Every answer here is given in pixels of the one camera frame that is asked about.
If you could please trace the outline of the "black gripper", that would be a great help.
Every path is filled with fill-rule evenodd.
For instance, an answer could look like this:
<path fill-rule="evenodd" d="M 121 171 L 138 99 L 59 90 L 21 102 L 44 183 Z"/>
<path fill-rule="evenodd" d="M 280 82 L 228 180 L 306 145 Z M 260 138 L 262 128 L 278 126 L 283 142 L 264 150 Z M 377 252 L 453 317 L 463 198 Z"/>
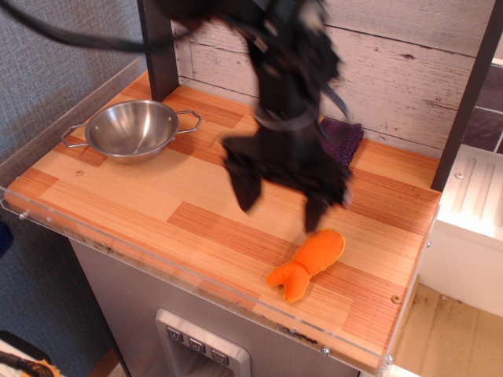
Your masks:
<path fill-rule="evenodd" d="M 256 113 L 255 119 L 259 124 L 255 134 L 222 140 L 227 152 L 225 166 L 243 212 L 260 197 L 262 180 L 304 193 L 307 232 L 318 228 L 329 206 L 349 205 L 351 173 L 322 148 L 317 115 L 303 113 L 282 119 L 275 113 Z"/>

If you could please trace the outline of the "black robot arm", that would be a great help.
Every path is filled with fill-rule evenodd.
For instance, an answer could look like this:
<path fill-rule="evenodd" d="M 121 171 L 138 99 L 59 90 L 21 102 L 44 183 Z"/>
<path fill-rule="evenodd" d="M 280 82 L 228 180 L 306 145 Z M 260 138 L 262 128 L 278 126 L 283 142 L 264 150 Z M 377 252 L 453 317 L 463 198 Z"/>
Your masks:
<path fill-rule="evenodd" d="M 260 197 L 263 181 L 295 189 L 307 199 L 304 227 L 314 231 L 327 209 L 347 199 L 349 170 L 322 147 L 320 100 L 330 88 L 338 56 L 325 33 L 319 1 L 161 1 L 161 12 L 195 31 L 219 20 L 248 46 L 259 102 L 255 134 L 226 137 L 225 166 L 241 210 Z"/>

